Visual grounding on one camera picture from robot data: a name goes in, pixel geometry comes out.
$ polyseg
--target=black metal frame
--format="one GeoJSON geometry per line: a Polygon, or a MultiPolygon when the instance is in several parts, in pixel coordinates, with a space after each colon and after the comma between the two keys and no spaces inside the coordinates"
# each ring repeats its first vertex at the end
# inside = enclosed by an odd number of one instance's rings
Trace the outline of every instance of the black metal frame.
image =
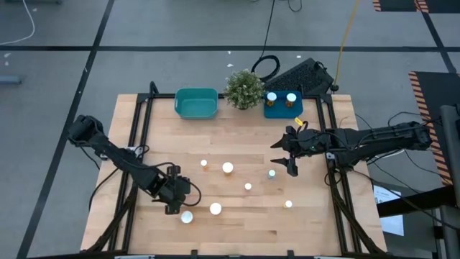
{"type": "Polygon", "coordinates": [[[454,186],[444,186],[431,191],[406,196],[404,200],[399,198],[382,202],[377,205],[380,217],[390,217],[418,211],[406,201],[410,201],[422,210],[435,209],[443,205],[455,207],[457,204],[454,186]]]}
{"type": "MultiPolygon", "coordinates": [[[[334,106],[332,102],[332,96],[330,94],[321,94],[321,95],[307,95],[302,93],[303,99],[311,99],[315,100],[316,108],[318,111],[318,118],[321,131],[324,132],[326,130],[326,119],[324,116],[323,110],[323,103],[326,104],[328,109],[328,116],[331,123],[331,128],[336,128],[336,116],[334,112],[334,106]]],[[[142,125],[142,133],[140,138],[139,145],[145,145],[147,141],[147,134],[150,126],[150,115],[152,113],[152,105],[154,99],[172,99],[175,98],[175,94],[160,94],[158,92],[157,87],[153,82],[150,83],[150,91],[148,94],[137,94],[136,106],[134,108],[134,117],[132,120],[132,127],[131,132],[129,135],[129,145],[135,145],[136,133],[139,126],[139,118],[141,114],[142,104],[144,102],[147,103],[147,107],[144,114],[144,122],[142,125]]],[[[219,94],[219,99],[223,99],[224,95],[219,94]]],[[[337,182],[335,179],[334,172],[332,171],[331,167],[328,166],[328,177],[329,183],[331,188],[331,195],[340,195],[339,190],[337,189],[337,182]]],[[[349,188],[349,182],[347,178],[347,174],[344,171],[340,172],[341,174],[341,182],[342,188],[344,192],[344,201],[346,204],[346,208],[351,212],[351,215],[354,217],[354,209],[351,200],[351,192],[349,188]]],[[[125,202],[125,196],[127,192],[127,184],[128,184],[128,173],[123,172],[123,176],[121,177],[120,182],[120,189],[118,193],[118,198],[116,201],[116,210],[115,214],[121,211],[123,204],[125,202]]],[[[49,258],[114,258],[114,256],[122,256],[122,255],[129,255],[129,243],[131,240],[131,231],[132,225],[134,223],[134,213],[137,201],[137,185],[135,183],[132,184],[132,190],[134,191],[134,195],[130,196],[130,199],[133,199],[132,205],[128,209],[127,218],[126,218],[126,227],[124,230],[121,250],[116,250],[116,241],[118,237],[118,227],[112,232],[111,238],[109,240],[108,250],[103,252],[93,252],[88,251],[78,254],[70,254],[70,255],[55,255],[50,257],[43,257],[41,259],[49,258]]],[[[337,226],[337,235],[339,236],[339,245],[341,250],[341,255],[339,257],[347,257],[347,258],[404,258],[404,259],[411,259],[407,257],[397,257],[389,254],[369,254],[363,253],[361,247],[361,241],[357,232],[350,227],[351,238],[353,242],[354,252],[349,252],[347,248],[346,236],[345,236],[345,229],[344,223],[342,219],[342,211],[339,208],[339,205],[334,202],[333,203],[334,209],[334,216],[336,218],[336,226],[337,226]]],[[[268,255],[198,255],[197,250],[191,250],[190,255],[155,255],[156,259],[310,259],[314,258],[315,256],[295,256],[293,250],[287,250],[287,255],[285,256],[268,256],[268,255]]]]}
{"type": "MultiPolygon", "coordinates": [[[[219,94],[218,97],[222,99],[224,97],[223,94],[219,94]]],[[[148,94],[138,94],[137,95],[137,101],[136,101],[136,106],[134,109],[134,117],[132,121],[132,128],[131,132],[129,135],[129,145],[132,146],[134,145],[135,142],[135,136],[137,132],[137,128],[139,125],[139,117],[140,117],[140,112],[142,108],[142,103],[147,102],[147,108],[145,110],[145,116],[144,116],[144,123],[142,126],[142,134],[141,134],[141,140],[140,140],[140,145],[145,145],[146,140],[147,140],[147,133],[149,129],[149,123],[150,123],[150,115],[152,112],[152,104],[153,104],[153,99],[172,99],[175,98],[175,94],[160,94],[153,82],[150,83],[150,92],[148,94]]],[[[334,106],[332,104],[332,98],[330,94],[324,94],[324,95],[305,95],[303,94],[303,99],[312,99],[316,101],[316,108],[318,110],[318,118],[319,118],[319,123],[320,123],[320,128],[321,131],[326,130],[326,119],[324,117],[324,112],[323,112],[323,105],[322,103],[326,103],[327,108],[328,108],[328,115],[329,115],[329,120],[331,122],[331,127],[336,128],[337,123],[336,123],[336,116],[334,112],[334,106]]],[[[330,168],[328,168],[329,172],[329,182],[330,183],[335,183],[335,176],[334,172],[331,171],[330,168]]],[[[345,172],[341,173],[341,182],[342,182],[342,188],[344,192],[344,197],[345,197],[345,202],[348,206],[348,209],[350,212],[354,215],[354,209],[353,209],[353,204],[351,200],[351,192],[349,188],[349,182],[348,178],[345,172]]],[[[126,195],[126,189],[127,189],[127,181],[128,181],[128,173],[123,172],[123,176],[121,178],[121,183],[120,183],[120,189],[119,189],[119,194],[116,202],[116,211],[118,212],[123,205],[123,200],[126,195]]],[[[334,188],[336,188],[335,184],[331,184],[331,193],[334,192],[334,188]]],[[[135,210],[135,202],[134,205],[129,208],[128,211],[128,216],[126,218],[126,227],[124,231],[124,237],[122,241],[122,246],[121,249],[123,251],[128,251],[129,249],[129,242],[131,240],[131,231],[132,231],[132,224],[134,220],[134,210],[135,210]]],[[[340,244],[340,250],[341,254],[344,255],[345,253],[348,252],[347,249],[347,244],[346,244],[346,236],[345,236],[345,229],[344,229],[344,223],[341,215],[341,211],[339,207],[334,204],[334,215],[336,218],[336,225],[337,225],[337,234],[339,236],[339,244],[340,244]]],[[[353,246],[354,246],[354,251],[361,253],[361,244],[359,241],[359,237],[356,234],[356,232],[351,228],[351,236],[352,236],[352,241],[353,241],[353,246]]],[[[116,247],[116,240],[118,237],[118,231],[116,230],[110,241],[109,241],[109,250],[115,250],[116,247]]]]}

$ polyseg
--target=yellow cable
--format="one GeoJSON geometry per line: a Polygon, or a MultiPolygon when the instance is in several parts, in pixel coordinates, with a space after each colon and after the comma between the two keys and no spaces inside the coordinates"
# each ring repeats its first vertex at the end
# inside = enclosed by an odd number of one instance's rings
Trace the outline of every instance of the yellow cable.
{"type": "Polygon", "coordinates": [[[350,20],[348,21],[348,26],[346,27],[346,31],[345,31],[344,38],[342,40],[342,44],[340,45],[339,60],[337,60],[336,78],[333,81],[334,85],[336,85],[337,81],[339,80],[340,62],[342,61],[342,50],[344,49],[344,45],[348,37],[348,33],[350,32],[350,28],[351,28],[351,24],[353,23],[354,15],[357,13],[358,6],[359,6],[359,0],[356,0],[356,3],[354,4],[353,12],[351,13],[350,20]]]}

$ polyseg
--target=teal plastic tray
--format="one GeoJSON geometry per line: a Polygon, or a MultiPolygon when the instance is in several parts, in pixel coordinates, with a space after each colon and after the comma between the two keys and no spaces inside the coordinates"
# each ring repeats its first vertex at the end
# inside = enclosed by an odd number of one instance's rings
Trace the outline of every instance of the teal plastic tray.
{"type": "Polygon", "coordinates": [[[212,88],[182,88],[175,94],[175,111],[182,119],[212,119],[218,104],[212,88]]]}

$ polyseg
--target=orange striped tape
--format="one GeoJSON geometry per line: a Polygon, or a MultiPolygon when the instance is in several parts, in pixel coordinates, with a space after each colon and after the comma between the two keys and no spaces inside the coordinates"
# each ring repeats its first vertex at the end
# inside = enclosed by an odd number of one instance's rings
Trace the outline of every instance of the orange striped tape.
{"type": "Polygon", "coordinates": [[[428,4],[425,0],[414,0],[414,4],[418,12],[429,13],[428,4]]]}
{"type": "MultiPolygon", "coordinates": [[[[414,91],[415,100],[417,101],[418,111],[422,115],[422,120],[424,122],[429,122],[431,120],[430,112],[428,111],[428,106],[426,105],[425,97],[423,96],[422,88],[420,87],[420,82],[418,81],[417,74],[414,71],[409,72],[409,80],[412,85],[412,90],[414,91]]],[[[430,130],[430,137],[432,139],[431,148],[434,155],[434,160],[436,162],[436,167],[438,168],[439,176],[444,185],[451,185],[451,175],[449,169],[446,165],[446,159],[444,159],[443,152],[440,150],[441,146],[439,145],[438,136],[434,130],[434,124],[432,122],[427,123],[430,130]]]]}
{"type": "Polygon", "coordinates": [[[382,11],[382,7],[380,6],[380,0],[372,0],[372,4],[374,5],[374,10],[377,12],[382,11]]]}

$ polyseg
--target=white cable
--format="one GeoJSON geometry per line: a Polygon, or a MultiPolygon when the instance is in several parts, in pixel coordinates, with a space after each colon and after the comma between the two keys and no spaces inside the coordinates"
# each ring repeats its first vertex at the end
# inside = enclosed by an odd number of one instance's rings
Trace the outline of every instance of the white cable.
{"type": "Polygon", "coordinates": [[[3,43],[0,43],[0,46],[2,46],[2,45],[7,45],[7,44],[12,44],[12,43],[16,43],[16,42],[20,42],[20,41],[22,41],[22,40],[27,40],[27,39],[29,39],[30,37],[32,37],[32,36],[34,35],[34,33],[35,33],[35,23],[34,23],[34,20],[33,20],[33,18],[32,18],[32,15],[31,15],[30,12],[29,12],[29,8],[27,8],[26,0],[22,0],[22,3],[24,4],[24,7],[26,8],[26,12],[27,12],[27,14],[29,15],[30,22],[32,23],[32,33],[31,33],[29,36],[23,37],[22,39],[19,39],[19,40],[13,40],[13,41],[11,41],[11,42],[3,42],[3,43]]]}
{"type": "Polygon", "coordinates": [[[382,157],[382,159],[383,159],[383,158],[389,158],[390,156],[393,156],[393,155],[399,155],[399,154],[402,153],[402,152],[404,152],[403,149],[402,149],[402,150],[399,150],[398,152],[396,152],[396,153],[394,153],[394,154],[391,154],[391,155],[384,155],[384,156],[382,157]]]}

